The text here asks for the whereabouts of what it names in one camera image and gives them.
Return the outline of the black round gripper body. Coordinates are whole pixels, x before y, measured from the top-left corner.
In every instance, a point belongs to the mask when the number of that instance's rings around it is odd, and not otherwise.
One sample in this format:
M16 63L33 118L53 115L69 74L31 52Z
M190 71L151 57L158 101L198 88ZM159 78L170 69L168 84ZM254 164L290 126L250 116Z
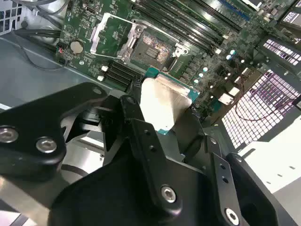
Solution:
M203 173L168 160L159 139L125 141L112 162L64 189L53 226L218 226Z

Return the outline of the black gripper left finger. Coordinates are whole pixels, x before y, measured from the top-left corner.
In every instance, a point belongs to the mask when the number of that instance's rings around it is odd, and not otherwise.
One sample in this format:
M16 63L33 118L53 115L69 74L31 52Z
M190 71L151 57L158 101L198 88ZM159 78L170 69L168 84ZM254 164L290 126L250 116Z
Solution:
M66 144L84 132L79 116L93 108L110 121L104 137L109 153L128 154L141 175L138 190L147 207L161 216L179 215L182 201L171 187L165 154L137 101L129 95L109 96L90 82L1 113L1 172L42 181L52 178L66 155ZM165 196L164 187L174 199Z

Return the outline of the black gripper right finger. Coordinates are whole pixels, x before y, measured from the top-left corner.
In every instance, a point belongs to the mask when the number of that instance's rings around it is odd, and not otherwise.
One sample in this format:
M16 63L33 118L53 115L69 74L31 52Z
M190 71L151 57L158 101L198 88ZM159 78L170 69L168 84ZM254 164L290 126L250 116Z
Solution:
M201 171L202 219L207 226L295 226L296 222L236 153L223 154L188 108L174 133L183 162Z

